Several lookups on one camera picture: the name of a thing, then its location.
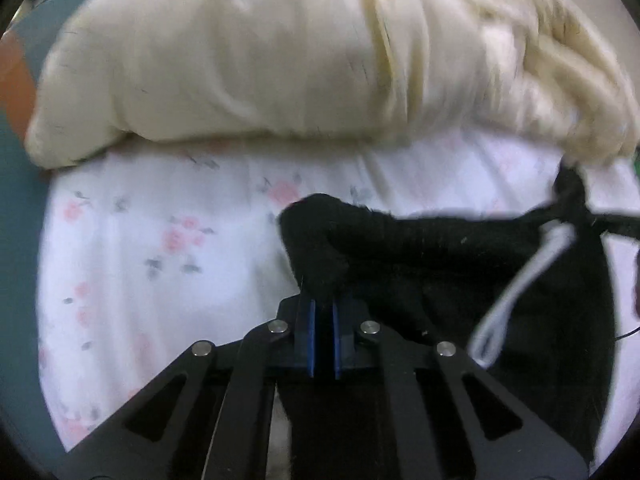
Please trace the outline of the black pants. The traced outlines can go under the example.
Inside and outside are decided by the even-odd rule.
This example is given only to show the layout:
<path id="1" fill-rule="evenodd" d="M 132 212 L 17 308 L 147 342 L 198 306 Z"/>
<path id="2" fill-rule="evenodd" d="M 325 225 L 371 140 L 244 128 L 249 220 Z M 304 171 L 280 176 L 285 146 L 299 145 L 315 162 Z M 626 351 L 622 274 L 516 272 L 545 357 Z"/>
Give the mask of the black pants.
<path id="1" fill-rule="evenodd" d="M 278 219 L 300 293 L 316 304 L 314 366 L 280 393 L 291 477 L 352 479 L 354 381 L 335 374 L 332 309 L 356 301 L 405 340 L 448 340 L 586 461 L 610 396 L 618 333 L 603 240 L 639 236 L 595 212 L 561 166 L 552 199 L 515 218 L 396 218 L 314 194 Z"/>

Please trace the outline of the floral white bed sheet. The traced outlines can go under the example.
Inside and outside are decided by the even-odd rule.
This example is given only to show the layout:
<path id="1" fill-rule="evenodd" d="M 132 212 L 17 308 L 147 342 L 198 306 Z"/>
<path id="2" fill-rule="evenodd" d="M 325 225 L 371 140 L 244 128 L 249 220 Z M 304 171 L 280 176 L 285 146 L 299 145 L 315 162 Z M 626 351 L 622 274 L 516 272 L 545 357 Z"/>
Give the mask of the floral white bed sheet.
<path id="1" fill-rule="evenodd" d="M 277 214 L 314 192 L 393 214 L 519 214 L 558 151 L 461 130 L 404 148 L 131 142 L 51 183 L 38 271 L 40 382 L 73 448 L 188 344 L 237 340 L 295 285 Z"/>

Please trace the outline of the cream crumpled duvet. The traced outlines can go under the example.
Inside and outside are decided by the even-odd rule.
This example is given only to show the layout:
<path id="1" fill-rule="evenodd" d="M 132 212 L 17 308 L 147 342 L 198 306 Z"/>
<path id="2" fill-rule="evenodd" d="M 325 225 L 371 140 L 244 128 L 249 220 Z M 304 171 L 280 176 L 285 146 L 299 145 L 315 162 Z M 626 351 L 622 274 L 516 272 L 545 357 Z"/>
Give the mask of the cream crumpled duvet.
<path id="1" fill-rule="evenodd" d="M 86 0 L 25 148 L 53 169 L 126 133 L 389 141 L 460 122 L 580 162 L 639 142 L 628 75 L 570 0 Z"/>

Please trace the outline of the teal bed frame padding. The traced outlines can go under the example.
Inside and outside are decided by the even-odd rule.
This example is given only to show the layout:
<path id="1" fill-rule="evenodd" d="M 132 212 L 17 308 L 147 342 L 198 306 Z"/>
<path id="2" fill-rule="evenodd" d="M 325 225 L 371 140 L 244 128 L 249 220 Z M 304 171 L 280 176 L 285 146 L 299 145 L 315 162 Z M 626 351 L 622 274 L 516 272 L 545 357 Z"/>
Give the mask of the teal bed frame padding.
<path id="1" fill-rule="evenodd" d="M 84 0 L 1 0 L 1 456 L 47 474 L 64 448 L 39 381 L 37 259 L 48 179 L 23 136 L 44 58 Z"/>

